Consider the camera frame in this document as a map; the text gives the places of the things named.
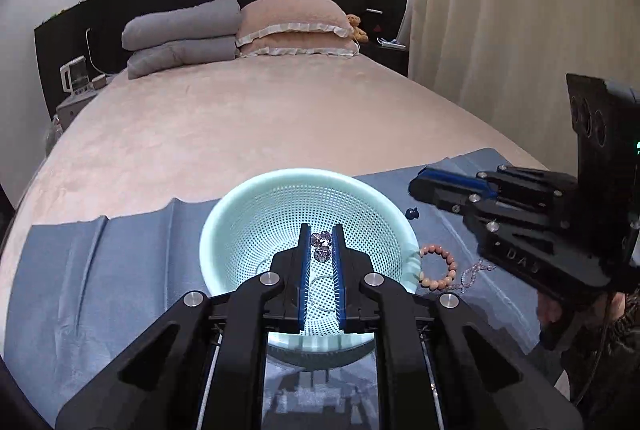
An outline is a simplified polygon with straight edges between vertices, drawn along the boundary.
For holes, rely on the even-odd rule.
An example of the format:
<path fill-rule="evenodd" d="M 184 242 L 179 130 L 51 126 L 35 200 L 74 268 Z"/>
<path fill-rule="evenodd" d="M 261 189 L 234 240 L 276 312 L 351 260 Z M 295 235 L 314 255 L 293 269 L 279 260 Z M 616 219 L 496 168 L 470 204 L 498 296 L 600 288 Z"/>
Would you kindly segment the person's right hand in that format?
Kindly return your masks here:
<path fill-rule="evenodd" d="M 625 313 L 626 296 L 622 292 L 616 292 L 611 300 L 604 294 L 594 305 L 579 312 L 575 315 L 574 321 L 578 327 L 586 326 L 589 328 L 599 327 L 608 322 L 619 320 Z M 560 320 L 562 308 L 559 302 L 552 300 L 545 294 L 538 292 L 536 314 L 539 320 L 540 328 L 546 329 L 550 324 Z"/>

